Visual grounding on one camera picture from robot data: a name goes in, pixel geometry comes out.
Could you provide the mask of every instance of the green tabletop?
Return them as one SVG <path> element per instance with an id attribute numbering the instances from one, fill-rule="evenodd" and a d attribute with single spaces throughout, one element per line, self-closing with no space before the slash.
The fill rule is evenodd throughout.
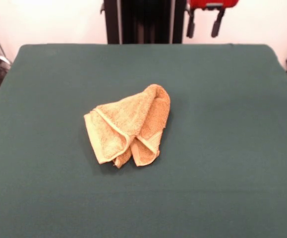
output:
<path id="1" fill-rule="evenodd" d="M 99 165 L 83 115 L 161 84 L 160 156 Z M 24 46 L 0 88 L 0 238 L 287 238 L 287 76 L 267 46 Z"/>

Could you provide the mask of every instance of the folded towel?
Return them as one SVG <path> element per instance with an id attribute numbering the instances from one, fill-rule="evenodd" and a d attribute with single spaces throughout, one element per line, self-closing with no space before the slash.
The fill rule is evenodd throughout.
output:
<path id="1" fill-rule="evenodd" d="M 137 166 L 152 163 L 160 153 L 169 111 L 169 95 L 152 84 L 141 93 L 86 114 L 88 136 L 99 164 L 113 161 L 120 168 L 131 155 Z"/>

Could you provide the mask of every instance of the crumpled towel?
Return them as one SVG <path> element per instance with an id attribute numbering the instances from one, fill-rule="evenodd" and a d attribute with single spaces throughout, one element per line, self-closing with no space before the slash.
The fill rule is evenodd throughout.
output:
<path id="1" fill-rule="evenodd" d="M 131 157 L 137 166 L 152 163 L 170 112 L 170 97 L 152 84 L 118 102 L 97 106 L 84 116 L 99 164 L 113 161 L 120 168 Z"/>

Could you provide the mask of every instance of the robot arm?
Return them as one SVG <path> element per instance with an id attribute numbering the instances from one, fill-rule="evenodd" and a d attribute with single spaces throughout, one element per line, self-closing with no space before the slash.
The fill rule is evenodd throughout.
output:
<path id="1" fill-rule="evenodd" d="M 189 0 L 189 9 L 187 10 L 189 14 L 189 21 L 186 36 L 189 38 L 193 37 L 195 28 L 194 12 L 197 8 L 202 10 L 217 9 L 219 11 L 212 30 L 212 37 L 218 36 L 221 22 L 225 14 L 225 9 L 236 6 L 238 1 L 239 0 Z"/>

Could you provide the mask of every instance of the red object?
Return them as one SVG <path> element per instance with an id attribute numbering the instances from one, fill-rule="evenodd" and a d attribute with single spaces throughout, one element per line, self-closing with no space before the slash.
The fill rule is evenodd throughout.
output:
<path id="1" fill-rule="evenodd" d="M 195 8 L 228 8 L 234 7 L 239 0 L 189 0 L 191 9 Z"/>

